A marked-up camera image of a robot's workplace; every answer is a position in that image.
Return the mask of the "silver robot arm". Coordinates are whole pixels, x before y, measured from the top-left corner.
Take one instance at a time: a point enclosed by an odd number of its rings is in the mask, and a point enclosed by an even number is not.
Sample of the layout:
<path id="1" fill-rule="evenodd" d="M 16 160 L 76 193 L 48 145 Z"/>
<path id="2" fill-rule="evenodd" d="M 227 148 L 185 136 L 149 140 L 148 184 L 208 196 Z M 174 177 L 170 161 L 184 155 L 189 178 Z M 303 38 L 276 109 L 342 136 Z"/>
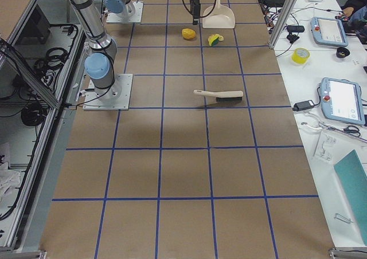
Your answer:
<path id="1" fill-rule="evenodd" d="M 135 7 L 131 0 L 105 0 L 105 6 L 109 12 L 123 19 L 130 18 L 135 14 Z"/>
<path id="2" fill-rule="evenodd" d="M 85 59 L 84 69 L 94 85 L 95 100 L 99 103 L 116 102 L 124 91 L 114 72 L 117 44 L 107 33 L 101 12 L 94 6 L 93 0 L 68 1 L 88 38 L 91 55 Z M 108 11 L 122 18 L 135 15 L 131 0 L 105 0 L 105 6 Z"/>

